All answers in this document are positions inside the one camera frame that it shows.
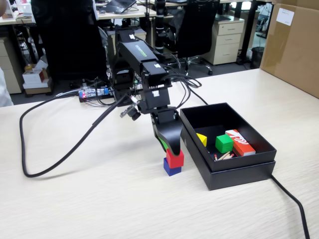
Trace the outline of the black gripper servo block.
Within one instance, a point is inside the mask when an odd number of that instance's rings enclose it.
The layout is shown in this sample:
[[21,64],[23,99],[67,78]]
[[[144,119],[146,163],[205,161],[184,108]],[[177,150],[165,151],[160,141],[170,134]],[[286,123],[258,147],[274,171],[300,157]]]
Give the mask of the black gripper servo block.
[[180,155],[180,135],[182,121],[179,118],[176,107],[159,107],[151,112],[154,135],[160,142],[164,152],[167,149],[174,156]]

